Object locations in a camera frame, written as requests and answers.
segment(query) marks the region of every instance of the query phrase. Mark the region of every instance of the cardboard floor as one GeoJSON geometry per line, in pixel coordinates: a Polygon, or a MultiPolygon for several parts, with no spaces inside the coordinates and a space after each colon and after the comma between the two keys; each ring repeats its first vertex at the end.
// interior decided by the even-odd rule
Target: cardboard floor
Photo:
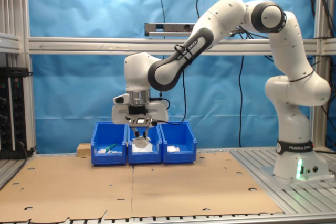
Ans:
{"type": "Polygon", "coordinates": [[[90,158],[36,157],[0,191],[0,222],[67,218],[277,213],[281,209],[230,153],[193,165],[92,167],[90,158]]]}

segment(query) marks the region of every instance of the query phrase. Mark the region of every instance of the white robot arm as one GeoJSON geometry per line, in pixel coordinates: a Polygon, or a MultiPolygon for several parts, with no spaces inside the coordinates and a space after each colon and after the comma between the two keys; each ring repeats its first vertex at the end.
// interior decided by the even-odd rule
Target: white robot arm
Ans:
{"type": "Polygon", "coordinates": [[[268,33],[274,63],[285,74],[270,78],[265,87],[279,117],[279,155],[274,173],[287,180],[327,178],[327,164],[313,152],[309,120],[298,106],[325,104],[330,86],[309,65],[295,15],[272,1],[220,0],[201,16],[189,39],[176,45],[168,58],[159,60],[146,52],[126,57],[126,94],[113,100],[113,122],[148,128],[168,121],[165,102],[151,101],[150,87],[172,89],[193,60],[237,26],[268,33]]]}

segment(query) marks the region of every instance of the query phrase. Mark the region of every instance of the wooden block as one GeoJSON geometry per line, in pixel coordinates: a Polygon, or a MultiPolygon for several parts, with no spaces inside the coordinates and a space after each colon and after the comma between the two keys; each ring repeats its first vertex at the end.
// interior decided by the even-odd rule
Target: wooden block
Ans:
{"type": "Polygon", "coordinates": [[[77,147],[77,157],[91,156],[91,144],[79,144],[77,147]]]}

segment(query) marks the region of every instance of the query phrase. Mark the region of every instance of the white object in bin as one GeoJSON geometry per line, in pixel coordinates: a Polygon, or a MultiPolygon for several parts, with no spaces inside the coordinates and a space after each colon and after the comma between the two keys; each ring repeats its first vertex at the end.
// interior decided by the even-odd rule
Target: white object in bin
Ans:
{"type": "Polygon", "coordinates": [[[132,152],[153,152],[153,145],[149,137],[143,136],[134,138],[132,140],[132,152]]]}
{"type": "Polygon", "coordinates": [[[103,153],[116,153],[116,154],[120,154],[121,152],[117,152],[117,151],[108,151],[106,152],[106,149],[100,149],[98,150],[99,154],[103,154],[103,153]]]}
{"type": "Polygon", "coordinates": [[[175,147],[175,146],[168,146],[168,147],[167,147],[167,151],[168,151],[168,152],[179,152],[179,151],[180,151],[180,148],[175,147]]]}

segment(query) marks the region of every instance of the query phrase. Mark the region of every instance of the blue plastic bin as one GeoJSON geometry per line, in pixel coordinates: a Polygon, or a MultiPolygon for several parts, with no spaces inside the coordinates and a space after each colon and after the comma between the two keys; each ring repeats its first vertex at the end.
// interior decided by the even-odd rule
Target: blue plastic bin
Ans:
{"type": "MultiPolygon", "coordinates": [[[[130,164],[156,164],[162,162],[162,139],[159,127],[148,129],[148,136],[153,145],[153,152],[132,152],[132,140],[135,138],[134,130],[128,125],[128,163],[130,164]]],[[[142,135],[144,128],[138,128],[142,135]]]]}
{"type": "Polygon", "coordinates": [[[93,165],[126,164],[127,128],[125,125],[112,122],[97,122],[91,140],[91,162],[93,165]],[[121,153],[98,153],[112,144],[117,144],[112,151],[121,153]]]}
{"type": "Polygon", "coordinates": [[[163,140],[163,163],[188,164],[196,161],[197,140],[188,122],[180,125],[160,124],[159,127],[163,140]],[[169,152],[168,146],[178,147],[180,151],[169,152]]]}

